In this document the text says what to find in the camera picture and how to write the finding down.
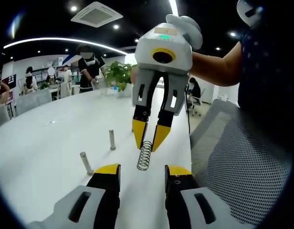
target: hand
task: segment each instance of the hand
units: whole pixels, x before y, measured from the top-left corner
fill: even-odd
[[[137,69],[136,68],[132,69],[132,72],[131,72],[131,82],[133,84],[136,83],[136,79],[137,79],[137,74],[136,73],[137,73]]]
[[[92,83],[92,84],[94,84],[94,85],[96,85],[96,84],[97,84],[97,81],[96,81],[96,79],[95,79],[95,78],[93,78],[93,79],[91,80],[91,83]]]

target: floor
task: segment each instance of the floor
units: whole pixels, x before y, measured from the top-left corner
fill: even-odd
[[[208,112],[209,108],[209,104],[202,103],[202,105],[197,108],[197,111],[199,111],[199,114],[201,114],[201,116],[199,116],[199,114],[195,114],[194,116],[192,116],[193,112],[191,110],[189,111],[190,133],[192,133],[196,129],[205,114]]]

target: green leaves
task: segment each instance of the green leaves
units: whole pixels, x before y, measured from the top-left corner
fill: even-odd
[[[120,62],[113,62],[110,66],[106,67],[106,81],[112,85],[112,81],[116,82],[118,91],[123,91],[127,83],[131,83],[131,72],[136,65],[123,64]]]

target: white glove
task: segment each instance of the white glove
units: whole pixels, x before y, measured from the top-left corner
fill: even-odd
[[[181,31],[184,31],[187,36],[185,39],[194,48],[200,49],[203,43],[200,26],[188,16],[176,16],[172,14],[166,15],[166,22],[173,24]]]

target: dark patterned shirt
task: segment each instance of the dark patterned shirt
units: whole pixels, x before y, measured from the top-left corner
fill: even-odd
[[[243,35],[238,104],[265,130],[290,144],[294,137],[294,55],[288,37],[279,28],[265,25]]]

